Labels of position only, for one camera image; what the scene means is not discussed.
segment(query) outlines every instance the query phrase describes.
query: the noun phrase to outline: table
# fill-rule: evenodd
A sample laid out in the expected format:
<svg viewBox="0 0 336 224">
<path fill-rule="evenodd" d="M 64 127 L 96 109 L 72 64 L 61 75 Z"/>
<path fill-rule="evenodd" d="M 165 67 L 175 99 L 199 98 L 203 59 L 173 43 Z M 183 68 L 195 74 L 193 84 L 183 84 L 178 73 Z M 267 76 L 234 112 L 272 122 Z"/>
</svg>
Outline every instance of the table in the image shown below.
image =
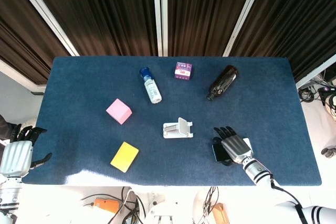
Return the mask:
<svg viewBox="0 0 336 224">
<path fill-rule="evenodd" d="M 174 78 L 176 62 L 193 64 L 190 81 Z M 228 65 L 238 77 L 218 99 L 207 101 L 210 84 Z M 139 75 L 152 71 L 162 102 L 151 104 Z M 120 125 L 105 109 L 119 98 L 133 111 Z M 164 139 L 162 125 L 192 121 L 193 138 Z M 255 157 L 282 185 L 319 185 L 290 65 L 284 58 L 66 57 L 50 74 L 37 125 L 48 129 L 33 158 L 52 152 L 25 183 L 137 185 L 252 185 L 240 165 L 225 167 L 211 149 L 215 126 L 229 125 L 250 138 Z M 126 173 L 110 165 L 121 143 L 140 152 Z"/>
</svg>

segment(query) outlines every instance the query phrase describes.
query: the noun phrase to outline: brown curtain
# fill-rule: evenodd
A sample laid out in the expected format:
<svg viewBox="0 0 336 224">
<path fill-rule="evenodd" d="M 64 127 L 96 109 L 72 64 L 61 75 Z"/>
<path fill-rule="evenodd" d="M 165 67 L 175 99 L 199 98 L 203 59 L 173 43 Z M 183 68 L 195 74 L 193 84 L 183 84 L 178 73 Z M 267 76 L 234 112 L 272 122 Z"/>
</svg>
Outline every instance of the brown curtain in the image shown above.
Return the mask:
<svg viewBox="0 0 336 224">
<path fill-rule="evenodd" d="M 44 2 L 81 55 L 158 55 L 154 0 Z"/>
<path fill-rule="evenodd" d="M 245 0 L 168 0 L 169 56 L 222 56 Z"/>
<path fill-rule="evenodd" d="M 287 57 L 300 80 L 336 52 L 336 0 L 255 0 L 231 56 Z"/>
<path fill-rule="evenodd" d="M 46 84 L 63 45 L 29 0 L 0 0 L 0 59 L 36 84 Z"/>
</svg>

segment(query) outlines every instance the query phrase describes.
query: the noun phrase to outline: pink cube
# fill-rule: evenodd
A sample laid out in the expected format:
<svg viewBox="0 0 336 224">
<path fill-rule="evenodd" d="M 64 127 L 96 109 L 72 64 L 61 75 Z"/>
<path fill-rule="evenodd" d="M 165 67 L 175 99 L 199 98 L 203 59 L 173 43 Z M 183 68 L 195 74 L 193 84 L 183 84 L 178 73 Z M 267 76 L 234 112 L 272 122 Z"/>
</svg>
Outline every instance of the pink cube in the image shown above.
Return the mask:
<svg viewBox="0 0 336 224">
<path fill-rule="evenodd" d="M 131 109 L 119 99 L 116 99 L 106 112 L 120 124 L 123 124 L 132 114 Z"/>
</svg>

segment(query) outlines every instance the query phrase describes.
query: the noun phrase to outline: blue bottle cap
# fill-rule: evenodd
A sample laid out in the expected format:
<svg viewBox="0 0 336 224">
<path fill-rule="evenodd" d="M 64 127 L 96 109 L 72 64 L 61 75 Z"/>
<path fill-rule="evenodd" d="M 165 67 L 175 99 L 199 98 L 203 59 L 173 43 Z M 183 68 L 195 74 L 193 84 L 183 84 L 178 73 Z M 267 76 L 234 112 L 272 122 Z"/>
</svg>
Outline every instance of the blue bottle cap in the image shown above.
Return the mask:
<svg viewBox="0 0 336 224">
<path fill-rule="evenodd" d="M 149 71 L 148 67 L 143 67 L 140 69 L 140 75 L 143 79 L 143 82 L 146 82 L 147 80 L 153 80 L 153 76 L 151 72 Z"/>
</svg>

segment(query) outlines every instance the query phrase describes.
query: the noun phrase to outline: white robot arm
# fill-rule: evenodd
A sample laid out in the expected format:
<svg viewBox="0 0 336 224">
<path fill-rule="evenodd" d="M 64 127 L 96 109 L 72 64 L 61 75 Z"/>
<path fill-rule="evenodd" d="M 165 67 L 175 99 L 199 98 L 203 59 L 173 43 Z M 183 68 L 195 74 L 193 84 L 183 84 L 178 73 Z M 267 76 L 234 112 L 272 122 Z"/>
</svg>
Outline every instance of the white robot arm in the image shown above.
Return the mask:
<svg viewBox="0 0 336 224">
<path fill-rule="evenodd" d="M 20 131 L 20 128 L 19 124 L 13 130 L 0 165 L 0 174 L 6 177 L 0 184 L 0 224 L 15 224 L 17 217 L 14 212 L 19 206 L 22 178 L 30 169 L 43 165 L 52 156 L 52 153 L 48 153 L 43 159 L 32 162 L 35 142 L 46 130 L 28 126 Z"/>
<path fill-rule="evenodd" d="M 283 191 L 291 196 L 295 202 L 287 201 L 277 205 L 278 213 L 282 219 L 287 219 L 287 223 L 302 224 L 333 224 L 336 220 L 336 210 L 312 206 L 302 208 L 300 202 L 291 193 L 277 186 L 273 178 L 273 174 L 258 160 L 253 158 L 251 148 L 245 143 L 243 138 L 239 136 L 231 127 L 227 126 L 214 128 L 219 134 L 221 144 L 232 161 L 243 165 L 243 169 L 249 178 L 256 184 L 270 187 L 273 190 Z"/>
</svg>

